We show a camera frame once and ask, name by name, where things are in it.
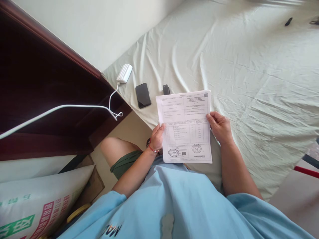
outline white wall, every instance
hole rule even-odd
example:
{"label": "white wall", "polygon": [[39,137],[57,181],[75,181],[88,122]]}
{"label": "white wall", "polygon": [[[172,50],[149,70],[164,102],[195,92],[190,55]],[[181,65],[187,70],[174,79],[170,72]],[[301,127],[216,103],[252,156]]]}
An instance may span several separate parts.
{"label": "white wall", "polygon": [[184,0],[13,0],[104,71]]}

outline white power bank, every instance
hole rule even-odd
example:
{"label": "white power bank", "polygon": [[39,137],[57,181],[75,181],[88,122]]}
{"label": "white power bank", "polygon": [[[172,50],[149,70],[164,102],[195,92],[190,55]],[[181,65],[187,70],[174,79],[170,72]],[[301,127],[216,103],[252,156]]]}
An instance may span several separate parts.
{"label": "white power bank", "polygon": [[129,64],[125,64],[122,66],[122,69],[116,78],[116,80],[120,83],[126,83],[130,77],[133,67]]}

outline dark wooden furniture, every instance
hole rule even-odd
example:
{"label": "dark wooden furniture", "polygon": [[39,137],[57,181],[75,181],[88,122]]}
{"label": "dark wooden furniture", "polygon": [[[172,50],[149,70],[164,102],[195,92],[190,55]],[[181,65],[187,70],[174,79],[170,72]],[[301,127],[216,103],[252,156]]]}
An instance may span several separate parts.
{"label": "dark wooden furniture", "polygon": [[[100,72],[9,0],[0,1],[0,22],[0,132],[58,105],[108,106],[114,89]],[[118,94],[111,109],[131,112]],[[124,117],[60,109],[1,139],[0,161],[89,154]]]}

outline hand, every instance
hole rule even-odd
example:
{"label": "hand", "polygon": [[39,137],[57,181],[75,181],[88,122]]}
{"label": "hand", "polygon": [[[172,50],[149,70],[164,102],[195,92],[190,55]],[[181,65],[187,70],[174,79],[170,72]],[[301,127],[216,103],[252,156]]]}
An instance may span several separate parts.
{"label": "hand", "polygon": [[162,124],[160,127],[160,124],[158,124],[154,129],[151,136],[151,143],[150,147],[154,150],[160,150],[162,148],[163,143],[163,132],[165,129],[165,124]]}
{"label": "hand", "polygon": [[233,142],[232,129],[229,119],[220,113],[213,111],[206,115],[213,130],[213,134],[220,144]]}

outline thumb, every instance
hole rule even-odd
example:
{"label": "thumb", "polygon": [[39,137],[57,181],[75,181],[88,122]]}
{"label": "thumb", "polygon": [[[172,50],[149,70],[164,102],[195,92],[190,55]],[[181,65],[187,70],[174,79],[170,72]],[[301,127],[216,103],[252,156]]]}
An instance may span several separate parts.
{"label": "thumb", "polygon": [[162,135],[165,129],[165,124],[163,123],[157,131],[157,134]]}
{"label": "thumb", "polygon": [[217,126],[218,124],[217,124],[217,122],[214,120],[214,118],[213,118],[210,114],[207,114],[206,117],[207,117],[207,120],[208,120],[210,126],[211,126],[212,128],[216,128],[216,126]]}

